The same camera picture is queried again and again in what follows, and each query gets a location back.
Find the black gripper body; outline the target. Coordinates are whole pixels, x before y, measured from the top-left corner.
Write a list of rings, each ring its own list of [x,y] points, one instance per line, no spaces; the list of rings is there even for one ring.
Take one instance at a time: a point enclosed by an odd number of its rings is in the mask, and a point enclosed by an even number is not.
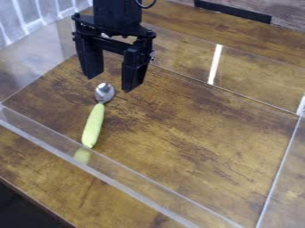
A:
[[[150,56],[156,33],[142,26],[142,11],[151,8],[156,0],[92,0],[92,15],[79,12],[71,16],[75,22],[73,42],[79,53],[107,45],[123,53],[135,48]]]

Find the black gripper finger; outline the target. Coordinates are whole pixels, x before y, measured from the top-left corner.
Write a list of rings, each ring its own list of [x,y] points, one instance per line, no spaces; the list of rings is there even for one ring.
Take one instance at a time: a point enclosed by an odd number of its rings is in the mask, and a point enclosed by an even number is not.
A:
[[[124,60],[121,64],[121,89],[131,92],[143,84],[147,66],[151,61],[152,40],[138,38],[124,50]]]
[[[73,33],[73,42],[83,75],[92,79],[103,73],[103,51],[96,43],[79,33]]]

